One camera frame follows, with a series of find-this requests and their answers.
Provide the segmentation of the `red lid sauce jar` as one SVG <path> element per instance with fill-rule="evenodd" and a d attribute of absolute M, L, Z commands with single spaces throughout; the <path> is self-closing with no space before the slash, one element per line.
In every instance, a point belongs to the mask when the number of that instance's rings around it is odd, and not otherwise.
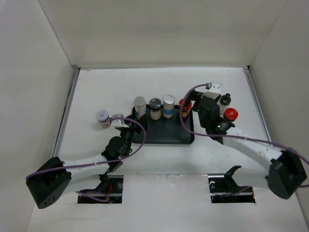
<path fill-rule="evenodd" d="M 238 116 L 239 113 L 235 108 L 227 108 L 223 113 L 223 117 L 231 122 L 235 121 L 238 118 Z"/>
<path fill-rule="evenodd" d="M 186 121 L 192 109 L 192 102 L 190 101 L 189 104 L 186 106 L 183 106 L 183 104 L 184 104 L 184 99 L 180 99 L 178 115 L 179 115 L 179 118 L 182 118 L 183 121 Z"/>

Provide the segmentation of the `silver lid salt jar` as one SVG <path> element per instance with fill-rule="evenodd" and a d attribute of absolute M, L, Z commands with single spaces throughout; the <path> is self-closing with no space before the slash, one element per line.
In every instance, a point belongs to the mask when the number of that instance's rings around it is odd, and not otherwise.
<path fill-rule="evenodd" d="M 139 119 L 146 114 L 146 101 L 142 96 L 138 96 L 134 99 L 134 107 L 136 112 L 136 118 Z"/>

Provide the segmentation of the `clear lid pepper shaker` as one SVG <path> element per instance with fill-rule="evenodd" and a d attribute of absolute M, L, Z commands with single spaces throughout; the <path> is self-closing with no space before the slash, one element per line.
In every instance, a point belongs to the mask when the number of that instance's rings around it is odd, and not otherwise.
<path fill-rule="evenodd" d="M 161 117 L 161 100 L 159 98 L 152 98 L 149 101 L 150 117 L 153 120 L 158 120 Z"/>

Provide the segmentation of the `white cap blue label bottle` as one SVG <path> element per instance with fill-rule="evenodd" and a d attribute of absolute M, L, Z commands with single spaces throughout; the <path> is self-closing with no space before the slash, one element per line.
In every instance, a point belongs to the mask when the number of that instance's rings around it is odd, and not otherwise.
<path fill-rule="evenodd" d="M 166 95 L 163 99 L 163 116 L 171 118 L 174 114 L 175 98 L 172 95 Z"/>

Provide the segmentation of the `white lid small spice jar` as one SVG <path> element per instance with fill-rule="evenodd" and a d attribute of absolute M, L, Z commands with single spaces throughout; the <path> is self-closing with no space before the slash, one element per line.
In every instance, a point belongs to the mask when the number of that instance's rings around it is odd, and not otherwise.
<path fill-rule="evenodd" d="M 96 114 L 98 122 L 101 124 L 103 128 L 108 128 L 110 126 L 109 114 L 106 110 L 100 110 Z"/>

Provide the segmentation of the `red lid sauce jar front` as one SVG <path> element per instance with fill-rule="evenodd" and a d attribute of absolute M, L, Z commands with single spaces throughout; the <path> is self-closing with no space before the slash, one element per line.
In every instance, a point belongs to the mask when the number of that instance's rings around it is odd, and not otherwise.
<path fill-rule="evenodd" d="M 231 122 L 235 121 L 238 118 L 238 116 L 239 113 L 235 108 L 227 108 L 223 113 L 223 117 Z"/>

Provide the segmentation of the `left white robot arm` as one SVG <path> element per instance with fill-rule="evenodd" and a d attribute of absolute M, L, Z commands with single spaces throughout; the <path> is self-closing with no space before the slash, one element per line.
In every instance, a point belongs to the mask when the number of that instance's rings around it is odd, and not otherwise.
<path fill-rule="evenodd" d="M 146 138 L 147 116 L 113 116 L 109 121 L 120 131 L 120 135 L 111 138 L 102 153 L 71 161 L 53 157 L 26 177 L 26 186 L 39 209 L 51 206 L 66 193 L 78 192 L 76 185 L 95 175 L 91 184 L 93 189 L 99 193 L 106 191 L 108 174 L 115 172 L 125 159 L 137 153 L 131 149 L 133 137 L 137 133 Z"/>

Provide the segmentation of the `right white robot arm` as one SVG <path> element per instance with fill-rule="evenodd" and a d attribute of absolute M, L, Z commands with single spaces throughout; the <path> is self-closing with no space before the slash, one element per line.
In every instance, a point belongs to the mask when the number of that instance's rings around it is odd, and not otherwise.
<path fill-rule="evenodd" d="M 266 170 L 266 187 L 276 196 L 289 199 L 298 188 L 305 187 L 307 173 L 303 163 L 308 163 L 308 160 L 297 151 L 246 135 L 233 122 L 220 116 L 218 98 L 207 97 L 192 88 L 183 100 L 185 105 L 194 101 L 193 110 L 198 113 L 200 126 L 205 129 L 204 137 L 239 151 Z"/>

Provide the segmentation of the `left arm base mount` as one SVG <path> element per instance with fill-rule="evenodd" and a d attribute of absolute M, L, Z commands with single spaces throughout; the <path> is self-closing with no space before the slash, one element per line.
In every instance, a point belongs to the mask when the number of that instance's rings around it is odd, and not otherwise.
<path fill-rule="evenodd" d="M 78 195 L 78 204 L 121 204 L 123 197 L 123 175 L 110 175 L 104 177 L 104 180 L 100 180 L 94 188 L 86 188 L 80 190 L 80 192 L 89 195 L 86 197 Z"/>

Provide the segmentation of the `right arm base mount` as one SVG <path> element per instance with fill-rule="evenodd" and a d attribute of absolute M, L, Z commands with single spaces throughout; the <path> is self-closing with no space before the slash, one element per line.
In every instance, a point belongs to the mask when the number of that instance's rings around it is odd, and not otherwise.
<path fill-rule="evenodd" d="M 235 165 L 226 173 L 208 175 L 211 203 L 255 203 L 253 188 L 239 186 L 233 179 L 240 168 Z"/>

